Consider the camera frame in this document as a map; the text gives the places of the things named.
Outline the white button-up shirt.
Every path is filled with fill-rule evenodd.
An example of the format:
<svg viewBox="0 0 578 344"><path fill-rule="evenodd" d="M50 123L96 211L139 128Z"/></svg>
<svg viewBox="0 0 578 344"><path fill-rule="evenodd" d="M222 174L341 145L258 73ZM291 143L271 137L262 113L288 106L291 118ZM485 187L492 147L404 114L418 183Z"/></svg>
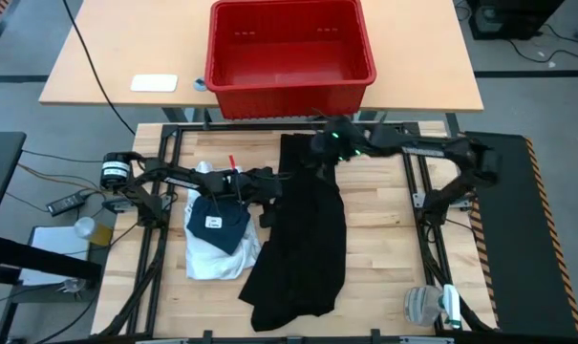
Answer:
<svg viewBox="0 0 578 344"><path fill-rule="evenodd" d="M187 228L191 206L202 196L200 192L188 191L184 210L184 233L186 238L186 276L194 280L232 280L238 278L245 269L252 268L261 251L261 244L252 217L246 232L232 255L226 254L204 240L196 238Z"/></svg>

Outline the black equipment case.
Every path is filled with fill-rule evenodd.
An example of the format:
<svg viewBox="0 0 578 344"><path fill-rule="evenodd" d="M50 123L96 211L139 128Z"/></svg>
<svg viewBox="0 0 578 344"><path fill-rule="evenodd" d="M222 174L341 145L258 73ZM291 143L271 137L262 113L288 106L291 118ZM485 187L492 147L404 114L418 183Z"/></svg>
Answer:
<svg viewBox="0 0 578 344"><path fill-rule="evenodd" d="M528 40L565 0L465 0L475 40Z"/></svg>

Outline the black metal beam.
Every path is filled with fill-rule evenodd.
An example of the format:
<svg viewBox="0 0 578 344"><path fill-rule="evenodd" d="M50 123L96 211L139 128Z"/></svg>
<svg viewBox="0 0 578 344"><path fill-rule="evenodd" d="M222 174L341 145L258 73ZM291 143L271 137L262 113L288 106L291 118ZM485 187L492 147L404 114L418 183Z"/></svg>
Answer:
<svg viewBox="0 0 578 344"><path fill-rule="evenodd" d="M0 264L96 282L101 265L0 237Z"/></svg>

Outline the small clear plastic object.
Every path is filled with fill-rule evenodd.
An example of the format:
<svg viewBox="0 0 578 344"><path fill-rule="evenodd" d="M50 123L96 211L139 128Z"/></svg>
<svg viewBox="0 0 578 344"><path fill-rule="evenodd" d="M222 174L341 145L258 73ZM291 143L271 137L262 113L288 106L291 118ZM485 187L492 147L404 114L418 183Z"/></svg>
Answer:
<svg viewBox="0 0 578 344"><path fill-rule="evenodd" d="M79 293L87 287L87 280L79 278L70 278L64 280L57 291L64 293Z"/></svg>

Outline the beige wooden desk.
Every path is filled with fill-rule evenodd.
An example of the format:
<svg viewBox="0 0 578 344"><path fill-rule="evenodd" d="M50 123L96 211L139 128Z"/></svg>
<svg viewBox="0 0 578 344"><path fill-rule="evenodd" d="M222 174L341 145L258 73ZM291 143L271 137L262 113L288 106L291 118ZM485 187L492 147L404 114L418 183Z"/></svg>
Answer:
<svg viewBox="0 0 578 344"><path fill-rule="evenodd" d="M40 95L45 105L214 106L198 92L216 0L83 0ZM361 0L377 76L362 107L479 112L452 0ZM177 75L173 93L132 92L134 75Z"/></svg>

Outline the black power adapter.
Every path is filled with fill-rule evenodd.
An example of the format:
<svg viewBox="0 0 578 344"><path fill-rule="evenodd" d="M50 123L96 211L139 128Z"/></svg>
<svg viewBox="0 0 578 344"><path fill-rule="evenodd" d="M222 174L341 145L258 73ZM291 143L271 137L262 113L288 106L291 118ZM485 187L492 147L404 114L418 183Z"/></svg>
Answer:
<svg viewBox="0 0 578 344"><path fill-rule="evenodd" d="M65 212L78 209L85 204L86 198L80 192L76 192L72 195L50 202L46 204L46 207L51 216L55 217Z"/></svg>

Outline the plastic bottle yellow liquid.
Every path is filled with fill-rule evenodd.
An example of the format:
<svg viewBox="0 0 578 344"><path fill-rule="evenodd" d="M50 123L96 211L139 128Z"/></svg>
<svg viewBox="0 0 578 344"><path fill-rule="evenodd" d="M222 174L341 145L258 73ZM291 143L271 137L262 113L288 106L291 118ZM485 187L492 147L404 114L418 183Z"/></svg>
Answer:
<svg viewBox="0 0 578 344"><path fill-rule="evenodd" d="M92 217L82 217L74 224L75 234L97 246L107 247L111 244L113 230Z"/></svg>

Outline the dark navy garment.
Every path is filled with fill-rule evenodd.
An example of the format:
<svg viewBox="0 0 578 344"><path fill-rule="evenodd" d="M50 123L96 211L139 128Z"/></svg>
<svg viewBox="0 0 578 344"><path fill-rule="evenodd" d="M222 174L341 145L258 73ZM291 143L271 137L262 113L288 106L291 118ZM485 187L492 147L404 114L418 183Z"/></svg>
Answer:
<svg viewBox="0 0 578 344"><path fill-rule="evenodd" d="M250 221L246 207L236 200L198 197L191 206L186 228L198 239L232 255Z"/></svg>

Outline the black knit sweater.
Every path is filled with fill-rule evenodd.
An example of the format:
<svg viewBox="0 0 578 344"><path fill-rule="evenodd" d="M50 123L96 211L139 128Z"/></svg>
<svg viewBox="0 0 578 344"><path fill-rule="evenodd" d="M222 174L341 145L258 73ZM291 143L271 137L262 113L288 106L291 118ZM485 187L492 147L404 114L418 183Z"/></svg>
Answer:
<svg viewBox="0 0 578 344"><path fill-rule="evenodd" d="M311 135L281 137L288 173L276 219L239 299L252 306L254 331L279 329L302 315L334 310L346 275L347 225L332 166L309 167Z"/></svg>

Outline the white paper sheet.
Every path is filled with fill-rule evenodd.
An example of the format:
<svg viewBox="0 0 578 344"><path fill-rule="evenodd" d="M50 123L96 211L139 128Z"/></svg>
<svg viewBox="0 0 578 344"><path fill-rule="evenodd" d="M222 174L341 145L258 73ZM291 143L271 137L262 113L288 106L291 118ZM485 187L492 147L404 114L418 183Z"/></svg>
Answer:
<svg viewBox="0 0 578 344"><path fill-rule="evenodd" d="M30 245L50 252L66 254L86 261L90 243L78 237L72 226L37 226L33 229ZM69 277L32 269L21 269L19 281L23 286L61 284Z"/></svg>

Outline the black aluminium table frame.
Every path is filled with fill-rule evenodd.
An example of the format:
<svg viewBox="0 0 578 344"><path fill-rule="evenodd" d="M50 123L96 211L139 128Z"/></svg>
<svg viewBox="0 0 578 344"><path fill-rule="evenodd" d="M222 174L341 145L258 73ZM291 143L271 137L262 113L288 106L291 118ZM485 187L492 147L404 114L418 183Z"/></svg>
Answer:
<svg viewBox="0 0 578 344"><path fill-rule="evenodd" d="M210 161L217 167L236 162L246 169L276 167L280 138L307 134L307 123L215 123L209 130L196 124L142 124L132 149L146 157L163 157L192 167ZM346 281L332 312L301 316L275 331L283 339L310 341L327 337L331 343L378 333L421 335L421 327L403 315L403 298L424 284L412 195L427 187L442 187L456 176L450 161L401 157L360 157L341 164L336 178L345 204L348 226ZM105 329L124 305L136 279L164 245L161 273L134 311L130 329L156 338L244 337L260 334L250 325L252 308L239 299L244 279L194 281L186 275L183 230L185 189L172 204L166 230L136 226L136 216L118 216L120 235L106 263L93 330Z"/></svg>

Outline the black hazard-striped floor mat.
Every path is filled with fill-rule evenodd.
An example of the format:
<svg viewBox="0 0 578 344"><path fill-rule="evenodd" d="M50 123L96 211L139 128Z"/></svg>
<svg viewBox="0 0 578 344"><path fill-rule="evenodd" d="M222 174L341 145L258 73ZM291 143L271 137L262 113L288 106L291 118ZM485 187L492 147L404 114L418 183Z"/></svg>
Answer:
<svg viewBox="0 0 578 344"><path fill-rule="evenodd" d="M495 185L470 213L497 326L503 333L578 338L578 306L531 139L469 132L501 158Z"/></svg>

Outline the white rectangular pad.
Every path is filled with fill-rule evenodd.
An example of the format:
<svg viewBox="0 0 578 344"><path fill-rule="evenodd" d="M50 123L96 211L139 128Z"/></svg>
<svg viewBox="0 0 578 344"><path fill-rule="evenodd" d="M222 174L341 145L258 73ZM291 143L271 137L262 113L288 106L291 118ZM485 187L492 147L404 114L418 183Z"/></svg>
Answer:
<svg viewBox="0 0 578 344"><path fill-rule="evenodd" d="M178 85L177 75L134 75L130 85L132 92L173 93Z"/></svg>

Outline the red plastic bin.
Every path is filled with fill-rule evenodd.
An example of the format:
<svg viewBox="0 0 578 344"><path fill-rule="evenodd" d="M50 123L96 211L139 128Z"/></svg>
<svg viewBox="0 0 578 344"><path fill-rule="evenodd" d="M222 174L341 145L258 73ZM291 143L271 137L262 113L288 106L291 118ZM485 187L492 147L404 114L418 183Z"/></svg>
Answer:
<svg viewBox="0 0 578 344"><path fill-rule="evenodd" d="M360 0L218 0L203 80L226 119L351 115L375 82Z"/></svg>

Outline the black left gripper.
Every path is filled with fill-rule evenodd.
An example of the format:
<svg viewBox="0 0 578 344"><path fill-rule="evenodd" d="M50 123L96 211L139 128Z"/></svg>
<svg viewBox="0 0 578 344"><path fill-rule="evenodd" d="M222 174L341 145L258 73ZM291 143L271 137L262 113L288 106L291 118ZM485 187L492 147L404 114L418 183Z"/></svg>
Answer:
<svg viewBox="0 0 578 344"><path fill-rule="evenodd" d="M276 220L276 208L272 202L282 196L280 178L271 167L253 168L239 173L239 201L246 206L258 204L263 208L259 216L260 227L270 228Z"/></svg>

